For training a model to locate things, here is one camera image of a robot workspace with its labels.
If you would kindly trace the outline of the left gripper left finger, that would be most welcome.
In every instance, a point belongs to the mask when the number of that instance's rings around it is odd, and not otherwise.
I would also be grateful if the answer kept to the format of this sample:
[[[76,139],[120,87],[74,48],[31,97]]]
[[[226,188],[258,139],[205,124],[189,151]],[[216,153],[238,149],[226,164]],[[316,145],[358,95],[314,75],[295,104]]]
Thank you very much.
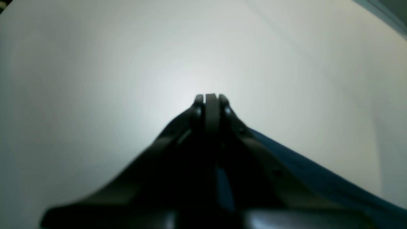
[[[79,202],[45,212],[43,229],[164,227],[172,220],[170,194],[183,174],[179,148],[203,129],[204,96],[176,116],[154,142],[112,181]]]

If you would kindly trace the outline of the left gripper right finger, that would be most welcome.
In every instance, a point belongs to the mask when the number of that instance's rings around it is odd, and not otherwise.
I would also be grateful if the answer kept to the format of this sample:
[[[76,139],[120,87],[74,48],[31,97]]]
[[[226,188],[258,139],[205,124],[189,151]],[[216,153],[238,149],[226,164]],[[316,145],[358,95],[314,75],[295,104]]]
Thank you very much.
[[[374,229],[361,211],[334,203],[304,184],[236,116],[224,95],[206,95],[208,160],[226,180],[223,208],[243,229]]]

